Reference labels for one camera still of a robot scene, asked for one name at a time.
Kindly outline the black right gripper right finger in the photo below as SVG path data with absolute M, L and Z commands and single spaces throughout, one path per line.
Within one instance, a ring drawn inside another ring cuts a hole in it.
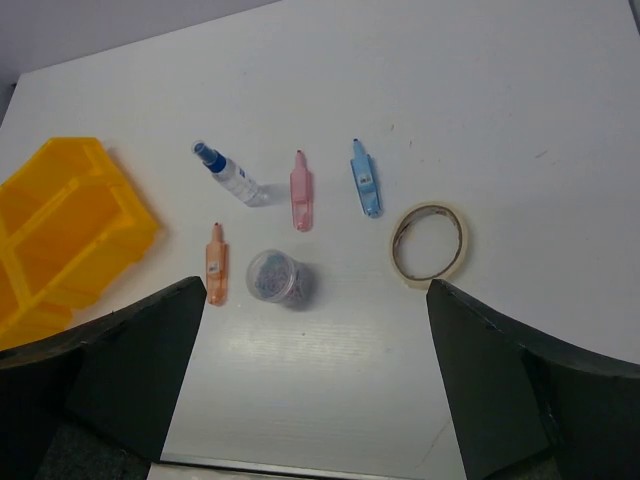
M 546 458 L 563 479 L 638 478 L 638 365 L 548 335 L 443 280 L 426 304 L 468 478 Z

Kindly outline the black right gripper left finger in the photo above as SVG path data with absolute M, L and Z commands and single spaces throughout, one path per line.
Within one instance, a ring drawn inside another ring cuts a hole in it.
M 187 277 L 78 327 L 3 349 L 2 478 L 35 478 L 67 421 L 159 461 L 205 297 L 202 280 Z

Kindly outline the orange highlighter pen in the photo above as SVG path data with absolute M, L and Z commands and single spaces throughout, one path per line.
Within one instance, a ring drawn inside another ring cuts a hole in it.
M 223 305 L 228 289 L 228 254 L 220 223 L 214 224 L 211 240 L 206 245 L 205 273 L 208 302 L 214 306 Z

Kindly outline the pink highlighter pen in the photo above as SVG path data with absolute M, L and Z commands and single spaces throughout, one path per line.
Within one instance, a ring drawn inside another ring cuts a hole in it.
M 313 225 L 312 179 L 306 156 L 302 150 L 298 150 L 290 174 L 290 198 L 293 225 L 300 232 L 310 231 Z

